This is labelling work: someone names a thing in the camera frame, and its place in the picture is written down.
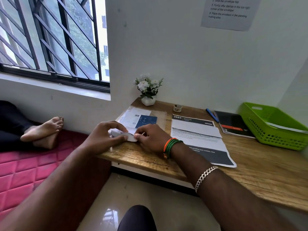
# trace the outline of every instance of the red mattress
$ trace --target red mattress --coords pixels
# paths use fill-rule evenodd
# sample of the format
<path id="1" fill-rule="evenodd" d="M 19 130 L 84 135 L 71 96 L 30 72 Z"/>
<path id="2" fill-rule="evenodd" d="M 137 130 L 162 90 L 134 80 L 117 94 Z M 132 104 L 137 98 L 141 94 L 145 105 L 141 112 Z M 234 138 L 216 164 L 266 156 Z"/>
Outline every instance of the red mattress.
<path id="1" fill-rule="evenodd" d="M 27 198 L 87 135 L 63 130 L 58 146 L 49 151 L 0 153 L 0 221 Z M 76 230 L 110 175 L 111 163 L 91 159 L 54 215 L 53 230 Z"/>

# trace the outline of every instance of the plastic basket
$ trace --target plastic basket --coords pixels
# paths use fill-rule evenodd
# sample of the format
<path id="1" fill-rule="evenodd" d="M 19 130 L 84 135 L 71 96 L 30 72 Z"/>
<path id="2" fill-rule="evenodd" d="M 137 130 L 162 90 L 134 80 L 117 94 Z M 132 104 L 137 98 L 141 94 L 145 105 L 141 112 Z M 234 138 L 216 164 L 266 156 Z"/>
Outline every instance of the plastic basket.
<path id="1" fill-rule="evenodd" d="M 239 114 L 260 143 L 297 151 L 308 145 L 308 134 L 279 129 L 266 124 L 269 122 L 308 131 L 306 126 L 278 108 L 245 102 L 241 105 Z"/>

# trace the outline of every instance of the forearm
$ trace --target forearm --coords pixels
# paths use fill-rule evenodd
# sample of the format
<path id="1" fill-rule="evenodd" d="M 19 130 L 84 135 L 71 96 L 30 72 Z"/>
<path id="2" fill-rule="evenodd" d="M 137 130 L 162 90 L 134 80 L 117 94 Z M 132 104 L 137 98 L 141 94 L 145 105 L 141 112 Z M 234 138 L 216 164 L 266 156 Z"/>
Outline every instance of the forearm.
<path id="1" fill-rule="evenodd" d="M 193 186 L 212 166 L 183 143 L 175 144 L 171 157 Z M 266 202 L 252 194 L 219 169 L 201 183 L 198 194 L 219 224 L 226 230 L 296 230 Z"/>
<path id="2" fill-rule="evenodd" d="M 90 159 L 89 154 L 77 148 L 42 184 L 0 224 L 0 231 L 46 230 L 58 212 L 62 198 Z"/>

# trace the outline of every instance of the marker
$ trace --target marker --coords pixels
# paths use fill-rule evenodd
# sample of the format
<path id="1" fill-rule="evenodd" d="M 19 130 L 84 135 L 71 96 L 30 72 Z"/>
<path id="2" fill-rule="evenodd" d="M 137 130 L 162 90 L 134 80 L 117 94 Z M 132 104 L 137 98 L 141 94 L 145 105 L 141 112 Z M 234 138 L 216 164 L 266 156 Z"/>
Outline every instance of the marker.
<path id="1" fill-rule="evenodd" d="M 211 117 L 212 117 L 217 123 L 219 123 L 218 118 L 215 117 L 215 115 L 214 115 L 209 109 L 206 109 L 206 111 L 211 115 Z"/>

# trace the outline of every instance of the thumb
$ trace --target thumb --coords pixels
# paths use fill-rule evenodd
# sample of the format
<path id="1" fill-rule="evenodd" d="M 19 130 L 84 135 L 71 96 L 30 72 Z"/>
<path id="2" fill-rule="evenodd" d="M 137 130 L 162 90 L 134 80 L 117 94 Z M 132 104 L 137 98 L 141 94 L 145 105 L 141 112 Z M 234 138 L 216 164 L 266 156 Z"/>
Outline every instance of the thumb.
<path id="1" fill-rule="evenodd" d="M 109 141 L 109 143 L 110 143 L 109 147 L 113 147 L 115 145 L 123 143 L 127 139 L 128 139 L 128 136 L 117 136 L 117 137 L 111 138 L 110 141 Z"/>
<path id="2" fill-rule="evenodd" d="M 147 139 L 146 136 L 141 135 L 141 134 L 134 134 L 135 139 L 137 139 L 139 142 L 144 143 L 145 140 Z"/>

